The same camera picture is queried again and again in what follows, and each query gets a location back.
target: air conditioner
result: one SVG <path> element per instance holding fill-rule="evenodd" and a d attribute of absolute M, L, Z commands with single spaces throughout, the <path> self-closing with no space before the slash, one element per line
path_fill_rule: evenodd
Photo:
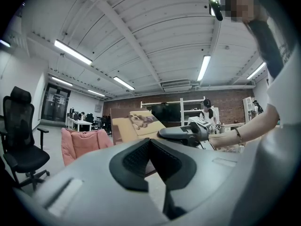
<path fill-rule="evenodd" d="M 173 81 L 162 83 L 165 92 L 187 91 L 192 88 L 190 81 Z"/>

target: ceiling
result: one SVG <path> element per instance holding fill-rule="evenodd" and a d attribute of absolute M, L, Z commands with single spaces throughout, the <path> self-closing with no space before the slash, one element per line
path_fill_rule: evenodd
<path fill-rule="evenodd" d="M 27 0 L 6 39 L 47 60 L 50 76 L 84 93 L 104 93 L 105 100 L 164 93 L 167 81 L 189 80 L 193 90 L 252 85 L 246 78 L 262 63 L 253 37 L 241 23 L 217 21 L 208 6 L 208 0 Z M 92 64 L 61 56 L 57 39 Z M 261 72 L 255 81 L 267 73 Z"/>

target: bracelet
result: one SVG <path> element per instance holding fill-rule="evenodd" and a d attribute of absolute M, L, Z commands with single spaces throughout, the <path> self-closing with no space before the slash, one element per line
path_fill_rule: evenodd
<path fill-rule="evenodd" d="M 239 136 L 239 143 L 238 145 L 241 145 L 241 135 L 239 133 L 239 131 L 237 130 L 237 128 L 235 128 L 236 132 L 237 132 L 237 135 Z"/>

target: black cap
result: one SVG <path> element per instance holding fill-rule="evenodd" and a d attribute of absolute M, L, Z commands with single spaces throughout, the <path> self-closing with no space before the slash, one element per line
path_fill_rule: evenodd
<path fill-rule="evenodd" d="M 203 102 L 204 106 L 206 106 L 207 108 L 210 108 L 211 107 L 211 101 L 207 98 L 204 100 Z"/>

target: black monitor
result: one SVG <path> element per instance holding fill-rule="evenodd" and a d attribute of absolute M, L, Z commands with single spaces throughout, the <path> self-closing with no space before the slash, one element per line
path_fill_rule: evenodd
<path fill-rule="evenodd" d="M 160 122 L 181 122 L 180 104 L 160 104 L 151 107 L 151 113 Z"/>

